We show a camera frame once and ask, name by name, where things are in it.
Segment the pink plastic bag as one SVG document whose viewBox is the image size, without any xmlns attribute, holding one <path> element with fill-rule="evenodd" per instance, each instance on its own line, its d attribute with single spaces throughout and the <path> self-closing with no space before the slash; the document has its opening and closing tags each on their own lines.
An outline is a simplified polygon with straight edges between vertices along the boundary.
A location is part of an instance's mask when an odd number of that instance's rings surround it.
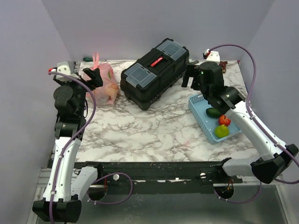
<svg viewBox="0 0 299 224">
<path fill-rule="evenodd" d="M 100 77 L 103 81 L 103 86 L 93 90 L 93 95 L 96 99 L 96 104 L 100 106 L 112 105 L 119 92 L 119 87 L 116 82 L 114 71 L 109 63 L 99 63 L 98 52 L 93 53 L 93 66 L 91 70 L 99 68 Z"/>
</svg>

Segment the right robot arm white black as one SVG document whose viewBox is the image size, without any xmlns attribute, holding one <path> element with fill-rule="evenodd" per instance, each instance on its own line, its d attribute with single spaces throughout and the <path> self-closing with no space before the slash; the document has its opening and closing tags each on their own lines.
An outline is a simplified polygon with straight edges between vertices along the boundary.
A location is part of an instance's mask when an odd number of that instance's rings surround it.
<svg viewBox="0 0 299 224">
<path fill-rule="evenodd" d="M 254 176 L 270 184 L 289 167 L 299 149 L 280 140 L 251 110 L 248 99 L 235 87 L 224 84 L 220 65 L 216 62 L 189 63 L 182 87 L 187 86 L 189 78 L 193 78 L 191 88 L 200 91 L 209 105 L 233 121 L 259 154 L 259 158 L 252 160 L 223 160 L 221 168 L 215 171 L 217 181 L 225 183 L 232 176 L 242 175 Z"/>
</svg>

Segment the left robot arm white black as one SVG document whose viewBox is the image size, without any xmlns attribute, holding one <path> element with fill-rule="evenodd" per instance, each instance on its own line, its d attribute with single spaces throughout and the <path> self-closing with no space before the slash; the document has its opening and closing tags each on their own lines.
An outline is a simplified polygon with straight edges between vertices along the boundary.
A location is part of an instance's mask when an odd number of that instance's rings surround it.
<svg viewBox="0 0 299 224">
<path fill-rule="evenodd" d="M 76 223 L 81 214 L 82 198 L 92 183 L 99 184 L 104 177 L 99 166 L 86 165 L 72 180 L 76 155 L 85 128 L 91 122 L 84 116 L 86 93 L 95 100 L 92 91 L 103 86 L 98 68 L 85 68 L 83 72 L 89 80 L 85 81 L 78 74 L 72 76 L 50 72 L 60 85 L 53 93 L 57 109 L 54 160 L 42 199 L 33 202 L 32 211 L 43 221 L 52 224 Z"/>
</svg>

